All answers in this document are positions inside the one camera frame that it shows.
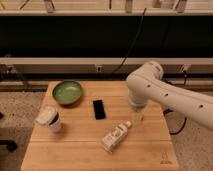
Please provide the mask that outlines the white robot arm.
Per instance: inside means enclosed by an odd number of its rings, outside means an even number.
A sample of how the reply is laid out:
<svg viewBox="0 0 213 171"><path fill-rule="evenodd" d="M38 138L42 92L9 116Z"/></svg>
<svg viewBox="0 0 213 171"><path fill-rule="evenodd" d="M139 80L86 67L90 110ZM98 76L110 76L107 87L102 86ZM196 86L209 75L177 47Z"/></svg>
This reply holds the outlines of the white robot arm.
<svg viewBox="0 0 213 171"><path fill-rule="evenodd" d="M153 100L213 130L213 97L165 83L163 74L162 66L155 61L131 72L126 78L130 105L142 109Z"/></svg>

